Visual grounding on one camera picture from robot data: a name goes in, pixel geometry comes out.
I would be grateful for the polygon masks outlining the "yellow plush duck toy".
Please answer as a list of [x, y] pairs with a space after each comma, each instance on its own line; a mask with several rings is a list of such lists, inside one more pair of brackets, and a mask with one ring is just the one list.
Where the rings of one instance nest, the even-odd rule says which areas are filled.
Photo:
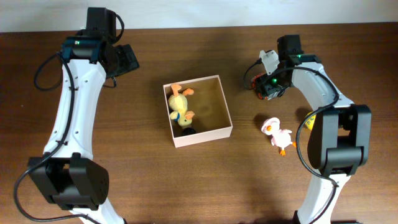
[[187, 88], [182, 93], [179, 91], [182, 87], [179, 84], [171, 84], [172, 95], [168, 99], [169, 107], [172, 112], [169, 114], [171, 120], [176, 121], [181, 127], [188, 127], [192, 124], [192, 119], [195, 116], [193, 111], [188, 110], [187, 96], [193, 95], [194, 90]]

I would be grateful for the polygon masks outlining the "pink hat duck figure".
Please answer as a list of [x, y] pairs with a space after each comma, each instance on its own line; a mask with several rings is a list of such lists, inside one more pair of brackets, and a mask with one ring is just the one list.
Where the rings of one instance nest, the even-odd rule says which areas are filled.
[[268, 136], [272, 136], [271, 144], [279, 148], [281, 156], [286, 155], [286, 147], [290, 145], [297, 147], [297, 143], [291, 138], [292, 131], [280, 128], [279, 118], [273, 117], [265, 120], [261, 126], [261, 131]]

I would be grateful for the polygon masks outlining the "yellow ball blue letters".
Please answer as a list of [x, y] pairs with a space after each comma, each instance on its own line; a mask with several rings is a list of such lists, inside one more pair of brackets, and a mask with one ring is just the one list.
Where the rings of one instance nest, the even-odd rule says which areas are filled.
[[309, 130], [313, 129], [313, 126], [315, 124], [315, 120], [316, 120], [316, 115], [311, 115], [311, 112], [309, 112], [305, 117], [308, 117], [308, 119], [305, 122], [305, 127]]

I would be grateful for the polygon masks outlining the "white cardboard box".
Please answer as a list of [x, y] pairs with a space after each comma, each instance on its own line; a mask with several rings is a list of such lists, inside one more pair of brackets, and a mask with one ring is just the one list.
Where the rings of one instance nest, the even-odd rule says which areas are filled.
[[178, 82], [182, 90], [191, 88], [194, 94], [187, 96], [188, 110], [193, 111], [193, 123], [189, 126], [197, 132], [182, 136], [182, 128], [176, 121], [169, 125], [175, 147], [189, 146], [207, 141], [228, 138], [233, 124], [220, 77], [217, 75]]

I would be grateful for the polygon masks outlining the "black round lid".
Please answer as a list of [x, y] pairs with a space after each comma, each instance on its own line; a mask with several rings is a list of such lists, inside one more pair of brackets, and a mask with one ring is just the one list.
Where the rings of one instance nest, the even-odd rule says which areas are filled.
[[186, 127], [182, 131], [182, 136], [189, 136], [189, 135], [196, 134], [196, 133], [197, 132], [195, 131], [195, 129], [193, 129], [191, 127]]

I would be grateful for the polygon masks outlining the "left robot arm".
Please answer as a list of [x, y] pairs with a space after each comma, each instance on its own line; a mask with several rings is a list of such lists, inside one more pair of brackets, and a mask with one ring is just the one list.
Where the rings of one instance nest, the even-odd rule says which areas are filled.
[[28, 175], [44, 199], [84, 223], [124, 223], [108, 199], [108, 171], [95, 163], [92, 132], [106, 80], [139, 68], [130, 45], [119, 45], [122, 19], [104, 7], [87, 11], [86, 27], [66, 38], [56, 56], [62, 93], [49, 141], [28, 162]]

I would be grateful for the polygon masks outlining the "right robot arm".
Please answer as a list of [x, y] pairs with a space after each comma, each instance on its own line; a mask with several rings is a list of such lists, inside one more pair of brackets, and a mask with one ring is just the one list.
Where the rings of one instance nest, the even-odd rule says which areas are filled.
[[260, 51], [258, 64], [265, 72], [252, 79], [251, 88], [262, 100], [281, 97], [288, 88], [297, 88], [312, 112], [300, 123], [295, 140], [289, 130], [280, 129], [277, 118], [269, 118], [262, 132], [285, 154], [293, 145], [301, 159], [300, 134], [308, 121], [313, 127], [307, 145], [308, 161], [302, 164], [312, 174], [302, 206], [293, 223], [330, 223], [338, 196], [357, 169], [368, 160], [372, 113], [357, 105], [335, 86], [321, 60], [305, 54], [298, 34], [277, 39], [277, 50]]

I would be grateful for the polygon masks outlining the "red grey toy truck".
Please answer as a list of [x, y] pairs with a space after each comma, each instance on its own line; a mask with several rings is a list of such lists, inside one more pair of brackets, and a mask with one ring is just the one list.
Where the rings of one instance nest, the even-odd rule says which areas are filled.
[[263, 83], [266, 79], [267, 75], [265, 73], [260, 73], [251, 80], [251, 87], [255, 90], [260, 100], [271, 100], [278, 92], [278, 90], [275, 90], [278, 82], [277, 79], [271, 78], [270, 81]]

